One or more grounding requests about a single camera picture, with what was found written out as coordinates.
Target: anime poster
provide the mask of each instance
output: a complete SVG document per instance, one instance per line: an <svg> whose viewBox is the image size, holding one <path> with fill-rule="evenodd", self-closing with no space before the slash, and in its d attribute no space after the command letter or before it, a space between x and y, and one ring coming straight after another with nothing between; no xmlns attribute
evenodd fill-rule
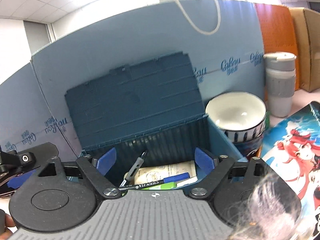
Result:
<svg viewBox="0 0 320 240"><path fill-rule="evenodd" d="M263 160L301 199L306 215L318 223L311 239L320 239L320 103L311 102L268 130Z"/></svg>

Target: gray pen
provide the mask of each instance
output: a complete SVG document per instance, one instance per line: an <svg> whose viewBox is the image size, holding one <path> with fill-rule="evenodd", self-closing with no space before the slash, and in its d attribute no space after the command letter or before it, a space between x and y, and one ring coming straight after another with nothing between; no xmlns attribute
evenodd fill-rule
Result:
<svg viewBox="0 0 320 240"><path fill-rule="evenodd" d="M141 154L141 156L137 158L136 162L131 167L127 176L125 176L124 180L122 181L122 183L120 184L119 187L124 187L128 181L131 181L134 178L134 176L137 174L139 168L142 166L147 154L148 154L148 151L144 151L143 154Z"/></svg>

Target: finger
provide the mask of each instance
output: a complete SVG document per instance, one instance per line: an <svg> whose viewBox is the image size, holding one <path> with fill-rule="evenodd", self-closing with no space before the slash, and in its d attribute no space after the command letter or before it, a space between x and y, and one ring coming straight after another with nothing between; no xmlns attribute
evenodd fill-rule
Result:
<svg viewBox="0 0 320 240"><path fill-rule="evenodd" d="M6 240L8 239L10 236L12 236L12 232L10 229L6 228L5 232L0 235L0 240Z"/></svg>
<svg viewBox="0 0 320 240"><path fill-rule="evenodd" d="M13 222L12 217L8 214L5 214L5 226L8 228L13 228L16 226Z"/></svg>

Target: orange panel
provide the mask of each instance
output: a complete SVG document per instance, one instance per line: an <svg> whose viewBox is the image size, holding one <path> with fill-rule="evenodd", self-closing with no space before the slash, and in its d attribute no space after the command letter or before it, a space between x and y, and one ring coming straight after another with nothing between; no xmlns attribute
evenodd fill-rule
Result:
<svg viewBox="0 0 320 240"><path fill-rule="evenodd" d="M290 11L285 6L255 4L260 21L265 53L284 51L298 55L298 46ZM296 60L296 90L300 85L299 61Z"/></svg>

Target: open blue lid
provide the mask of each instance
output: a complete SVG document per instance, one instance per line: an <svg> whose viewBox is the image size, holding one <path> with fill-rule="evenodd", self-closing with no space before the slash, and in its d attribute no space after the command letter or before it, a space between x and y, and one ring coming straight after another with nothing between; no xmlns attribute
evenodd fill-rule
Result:
<svg viewBox="0 0 320 240"><path fill-rule="evenodd" d="M201 118L205 111L189 56L175 53L67 91L81 146L94 150Z"/></svg>

